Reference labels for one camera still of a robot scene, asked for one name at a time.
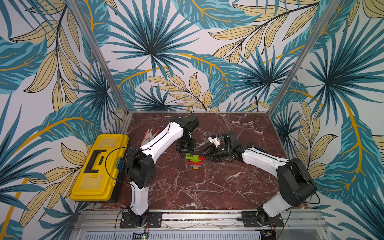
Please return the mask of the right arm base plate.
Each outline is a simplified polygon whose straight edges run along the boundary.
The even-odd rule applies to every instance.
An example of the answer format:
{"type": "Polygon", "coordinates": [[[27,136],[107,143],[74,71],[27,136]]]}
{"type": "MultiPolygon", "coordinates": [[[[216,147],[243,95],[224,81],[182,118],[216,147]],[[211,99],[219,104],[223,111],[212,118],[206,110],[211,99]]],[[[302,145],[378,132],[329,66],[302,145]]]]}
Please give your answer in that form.
{"type": "Polygon", "coordinates": [[[242,222],[245,228],[256,228],[256,227],[283,227],[283,218],[281,214],[271,218],[264,212],[258,211],[243,211],[241,216],[237,218],[237,221],[242,222]]]}

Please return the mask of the green 2x4 lego brick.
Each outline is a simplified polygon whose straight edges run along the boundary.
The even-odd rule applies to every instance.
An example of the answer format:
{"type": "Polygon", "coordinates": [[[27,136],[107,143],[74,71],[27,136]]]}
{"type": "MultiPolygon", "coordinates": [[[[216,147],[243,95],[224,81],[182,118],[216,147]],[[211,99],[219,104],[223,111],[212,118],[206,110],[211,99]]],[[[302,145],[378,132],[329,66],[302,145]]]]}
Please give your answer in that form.
{"type": "Polygon", "coordinates": [[[199,155],[193,155],[192,158],[191,158],[191,162],[193,163],[199,163],[201,160],[200,160],[200,156],[199,155]]]}

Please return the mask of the red 2x4 lego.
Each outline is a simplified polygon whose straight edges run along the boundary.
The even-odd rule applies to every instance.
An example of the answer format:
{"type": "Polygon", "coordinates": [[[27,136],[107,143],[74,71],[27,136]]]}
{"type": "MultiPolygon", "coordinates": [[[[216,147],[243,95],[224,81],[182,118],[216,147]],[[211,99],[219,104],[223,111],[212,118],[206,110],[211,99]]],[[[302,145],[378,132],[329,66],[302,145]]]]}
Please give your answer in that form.
{"type": "Polygon", "coordinates": [[[201,165],[202,165],[202,162],[200,162],[200,161],[198,161],[198,162],[190,161],[190,166],[192,168],[199,168],[199,167],[201,167],[201,165]]]}

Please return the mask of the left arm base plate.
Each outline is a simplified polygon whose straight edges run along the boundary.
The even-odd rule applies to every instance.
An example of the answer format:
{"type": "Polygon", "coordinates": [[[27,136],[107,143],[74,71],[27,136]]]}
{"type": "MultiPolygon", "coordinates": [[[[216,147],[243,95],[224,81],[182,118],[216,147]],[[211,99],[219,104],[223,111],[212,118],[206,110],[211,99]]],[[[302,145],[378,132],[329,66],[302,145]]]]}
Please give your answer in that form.
{"type": "Polygon", "coordinates": [[[150,229],[159,229],[162,225],[162,212],[148,212],[142,216],[137,216],[135,213],[125,212],[122,214],[122,219],[119,227],[121,229],[135,229],[149,227],[150,229]]]}

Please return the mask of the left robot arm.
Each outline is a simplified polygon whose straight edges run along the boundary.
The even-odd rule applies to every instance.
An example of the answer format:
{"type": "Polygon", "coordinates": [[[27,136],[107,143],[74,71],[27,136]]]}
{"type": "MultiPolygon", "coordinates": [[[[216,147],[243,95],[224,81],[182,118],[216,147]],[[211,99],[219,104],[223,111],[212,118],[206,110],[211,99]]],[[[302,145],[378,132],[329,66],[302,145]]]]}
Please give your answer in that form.
{"type": "Polygon", "coordinates": [[[192,133],[198,126],[199,120],[195,115],[173,116],[154,139],[139,149],[128,151],[126,171],[132,190],[130,210],[135,216],[143,217],[149,210],[149,186],[156,178],[157,160],[173,143],[176,143],[177,151],[181,154],[192,154],[196,150],[192,133]]]}

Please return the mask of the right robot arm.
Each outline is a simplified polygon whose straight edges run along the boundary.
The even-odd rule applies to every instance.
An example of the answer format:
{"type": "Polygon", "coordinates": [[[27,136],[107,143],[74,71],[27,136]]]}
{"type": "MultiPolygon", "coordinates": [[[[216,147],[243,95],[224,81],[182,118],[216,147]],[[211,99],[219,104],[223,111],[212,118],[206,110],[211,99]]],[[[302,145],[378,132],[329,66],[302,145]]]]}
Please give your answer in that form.
{"type": "Polygon", "coordinates": [[[257,167],[278,180],[279,192],[258,209],[258,216],[271,219],[280,213],[303,204],[317,193],[317,186],[309,171],[298,158],[285,159],[266,153],[252,145],[243,145],[235,132],[209,137],[210,145],[202,150],[202,156],[213,162],[231,158],[257,167]]]}

